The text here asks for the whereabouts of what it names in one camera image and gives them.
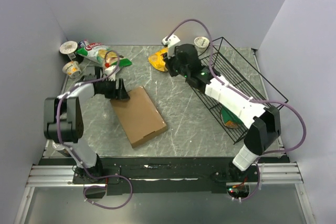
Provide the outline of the brown cardboard express box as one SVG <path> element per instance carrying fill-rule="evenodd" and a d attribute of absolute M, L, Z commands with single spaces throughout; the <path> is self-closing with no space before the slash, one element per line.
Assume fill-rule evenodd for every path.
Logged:
<path fill-rule="evenodd" d="M 167 131 L 167 124 L 143 86 L 128 95 L 127 101 L 110 103 L 132 148 L 136 148 Z"/>

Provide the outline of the blue white cup behind bag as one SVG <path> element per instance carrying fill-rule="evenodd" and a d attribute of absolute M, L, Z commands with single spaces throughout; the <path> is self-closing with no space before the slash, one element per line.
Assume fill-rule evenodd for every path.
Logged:
<path fill-rule="evenodd" d="M 78 42 L 78 49 L 80 48 L 86 48 L 88 45 L 90 45 L 90 42 L 86 39 L 81 40 Z"/>

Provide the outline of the brown can at edge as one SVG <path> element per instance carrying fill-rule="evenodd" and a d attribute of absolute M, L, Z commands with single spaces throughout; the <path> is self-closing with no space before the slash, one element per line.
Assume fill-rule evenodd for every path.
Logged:
<path fill-rule="evenodd" d="M 57 151 L 58 153 L 60 153 L 61 155 L 65 156 L 65 157 L 70 157 L 71 156 L 69 154 L 69 152 L 66 150 L 66 148 L 59 143 L 52 142 L 52 147 L 55 151 Z"/>

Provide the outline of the yogurt cup upright corner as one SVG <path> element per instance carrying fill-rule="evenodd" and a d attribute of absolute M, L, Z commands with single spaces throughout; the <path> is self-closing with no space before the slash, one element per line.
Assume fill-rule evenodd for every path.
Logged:
<path fill-rule="evenodd" d="M 67 55 L 71 61 L 74 61 L 76 58 L 75 52 L 77 51 L 77 48 L 78 44 L 75 41 L 67 41 L 60 46 L 59 52 L 63 55 Z"/>

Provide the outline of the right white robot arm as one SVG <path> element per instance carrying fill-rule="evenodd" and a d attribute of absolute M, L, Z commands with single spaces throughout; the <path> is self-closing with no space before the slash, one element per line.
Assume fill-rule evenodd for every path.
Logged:
<path fill-rule="evenodd" d="M 164 47 L 167 52 L 163 61 L 170 76 L 183 76 L 192 88 L 219 102 L 247 128 L 244 144 L 229 169 L 233 180 L 243 180 L 251 164 L 280 136 L 279 110 L 253 100 L 231 85 L 212 65 L 203 65 L 194 45 L 166 42 Z"/>

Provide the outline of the yogurt cup at back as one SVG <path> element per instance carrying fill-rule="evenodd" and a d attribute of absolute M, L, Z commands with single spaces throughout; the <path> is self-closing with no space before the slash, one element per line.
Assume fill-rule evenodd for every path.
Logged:
<path fill-rule="evenodd" d="M 198 52 L 201 54 L 205 52 L 209 46 L 209 39 L 204 36 L 199 36 L 194 39 L 194 46 Z"/>

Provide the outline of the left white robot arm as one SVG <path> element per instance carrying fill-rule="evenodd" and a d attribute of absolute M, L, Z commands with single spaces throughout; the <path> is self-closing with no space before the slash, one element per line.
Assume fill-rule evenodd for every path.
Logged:
<path fill-rule="evenodd" d="M 92 183 L 98 183 L 106 176 L 99 155 L 83 138 L 81 105 L 97 94 L 110 100 L 129 100 L 123 79 L 115 77 L 119 70 L 117 66 L 89 67 L 89 72 L 70 90 L 44 101 L 45 138 L 65 148 L 76 162 L 75 173 Z"/>

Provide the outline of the yogurt cup yellow label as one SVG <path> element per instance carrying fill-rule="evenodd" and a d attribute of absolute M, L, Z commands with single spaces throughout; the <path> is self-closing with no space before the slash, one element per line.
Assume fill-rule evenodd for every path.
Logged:
<path fill-rule="evenodd" d="M 72 79 L 77 78 L 82 74 L 79 63 L 77 61 L 70 61 L 66 63 L 63 66 L 62 71 L 64 74 Z"/>

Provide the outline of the green white chips bag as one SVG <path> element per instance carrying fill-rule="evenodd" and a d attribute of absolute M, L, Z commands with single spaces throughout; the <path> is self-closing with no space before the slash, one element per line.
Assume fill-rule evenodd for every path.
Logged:
<path fill-rule="evenodd" d="M 93 61 L 101 66 L 103 70 L 110 65 L 117 65 L 120 69 L 132 65 L 131 60 L 116 53 L 110 46 L 100 42 L 93 42 L 86 48 L 77 49 L 76 54 Z"/>

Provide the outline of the green snack pack in basket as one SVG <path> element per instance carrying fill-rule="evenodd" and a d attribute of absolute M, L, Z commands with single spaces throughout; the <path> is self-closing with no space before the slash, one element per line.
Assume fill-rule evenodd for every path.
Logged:
<path fill-rule="evenodd" d="M 243 124 L 233 112 L 224 106 L 221 108 L 221 119 L 224 126 L 229 129 L 237 129 Z"/>

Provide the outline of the aluminium rail frame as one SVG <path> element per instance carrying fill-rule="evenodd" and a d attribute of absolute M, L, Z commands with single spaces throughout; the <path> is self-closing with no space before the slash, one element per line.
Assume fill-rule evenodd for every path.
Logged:
<path fill-rule="evenodd" d="M 302 184 L 299 167 L 295 163 L 260 164 L 261 184 Z M 26 187 L 79 187 L 92 186 L 93 183 L 74 182 L 72 166 L 33 166 Z"/>

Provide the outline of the yellow chips bag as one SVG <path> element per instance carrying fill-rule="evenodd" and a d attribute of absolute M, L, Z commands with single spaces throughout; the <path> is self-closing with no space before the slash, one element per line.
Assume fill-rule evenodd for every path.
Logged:
<path fill-rule="evenodd" d="M 158 71 L 167 72 L 167 68 L 165 67 L 165 62 L 163 60 L 163 55 L 168 52 L 167 48 L 162 48 L 156 53 L 150 55 L 148 57 L 149 63 Z"/>

